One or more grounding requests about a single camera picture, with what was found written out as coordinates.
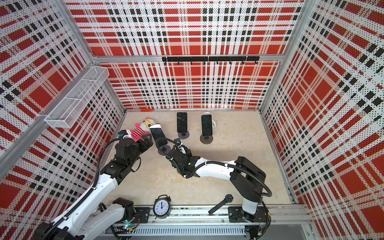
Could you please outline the green-edged phone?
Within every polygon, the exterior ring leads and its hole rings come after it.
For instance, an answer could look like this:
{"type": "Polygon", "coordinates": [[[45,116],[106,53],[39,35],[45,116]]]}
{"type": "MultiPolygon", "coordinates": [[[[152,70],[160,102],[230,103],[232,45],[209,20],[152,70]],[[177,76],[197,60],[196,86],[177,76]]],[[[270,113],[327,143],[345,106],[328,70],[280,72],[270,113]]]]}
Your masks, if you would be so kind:
{"type": "Polygon", "coordinates": [[[168,141],[166,140],[164,131],[160,124],[155,124],[151,126],[150,131],[154,140],[157,141],[157,144],[159,147],[162,147],[168,144],[168,141]]]}

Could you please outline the purple-edged phone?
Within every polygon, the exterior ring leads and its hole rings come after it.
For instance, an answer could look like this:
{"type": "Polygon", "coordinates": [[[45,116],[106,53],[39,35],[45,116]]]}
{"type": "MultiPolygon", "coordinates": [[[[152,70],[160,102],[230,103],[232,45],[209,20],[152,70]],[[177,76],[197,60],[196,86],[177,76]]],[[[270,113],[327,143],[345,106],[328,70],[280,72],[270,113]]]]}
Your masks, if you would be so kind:
{"type": "Polygon", "coordinates": [[[188,132],[188,114],[185,112],[177,113],[177,132],[180,134],[188,132]]]}

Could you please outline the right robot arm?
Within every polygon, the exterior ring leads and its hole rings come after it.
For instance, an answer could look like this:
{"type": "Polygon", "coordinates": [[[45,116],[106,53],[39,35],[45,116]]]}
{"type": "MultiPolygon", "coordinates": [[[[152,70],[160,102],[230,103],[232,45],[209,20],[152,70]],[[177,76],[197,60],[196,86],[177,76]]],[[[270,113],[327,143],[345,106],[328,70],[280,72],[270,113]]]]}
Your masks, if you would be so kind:
{"type": "Polygon", "coordinates": [[[266,174],[245,157],[235,161],[219,162],[193,156],[191,150],[173,147],[165,157],[185,179],[211,177],[229,181],[243,197],[242,214],[246,222],[254,222],[263,197],[272,191],[265,184],[266,174]]]}

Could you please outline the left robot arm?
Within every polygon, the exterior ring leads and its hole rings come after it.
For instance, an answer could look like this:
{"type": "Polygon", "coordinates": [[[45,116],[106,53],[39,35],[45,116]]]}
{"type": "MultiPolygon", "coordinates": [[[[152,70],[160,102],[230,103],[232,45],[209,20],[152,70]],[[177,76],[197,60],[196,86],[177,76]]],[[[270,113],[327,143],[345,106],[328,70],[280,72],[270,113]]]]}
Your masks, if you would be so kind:
{"type": "Polygon", "coordinates": [[[133,171],[132,167],[141,154],[154,144],[151,135],[145,135],[137,142],[131,138],[115,141],[115,157],[95,177],[94,183],[51,223],[41,223],[34,232],[35,240],[93,240],[114,223],[130,222],[137,217],[134,203],[118,198],[89,219],[103,199],[133,171]]]}

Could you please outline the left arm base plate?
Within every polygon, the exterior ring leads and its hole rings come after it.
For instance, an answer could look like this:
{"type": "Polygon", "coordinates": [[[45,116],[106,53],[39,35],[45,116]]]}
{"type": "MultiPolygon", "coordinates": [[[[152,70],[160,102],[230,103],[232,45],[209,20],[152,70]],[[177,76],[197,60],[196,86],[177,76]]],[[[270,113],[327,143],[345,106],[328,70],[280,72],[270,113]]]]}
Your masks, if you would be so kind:
{"type": "Polygon", "coordinates": [[[140,220],[140,224],[146,224],[149,221],[151,208],[149,207],[135,207],[134,217],[131,220],[123,219],[121,224],[137,224],[140,220]]]}

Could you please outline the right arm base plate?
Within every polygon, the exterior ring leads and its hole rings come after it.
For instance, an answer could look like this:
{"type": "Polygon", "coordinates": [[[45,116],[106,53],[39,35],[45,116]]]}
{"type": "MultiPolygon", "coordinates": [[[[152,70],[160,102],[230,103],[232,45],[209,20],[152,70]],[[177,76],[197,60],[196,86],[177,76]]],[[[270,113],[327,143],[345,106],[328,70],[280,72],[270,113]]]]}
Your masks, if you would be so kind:
{"type": "Polygon", "coordinates": [[[266,223],[271,219],[261,206],[257,207],[254,215],[244,212],[242,207],[228,207],[228,215],[231,223],[266,223]]]}

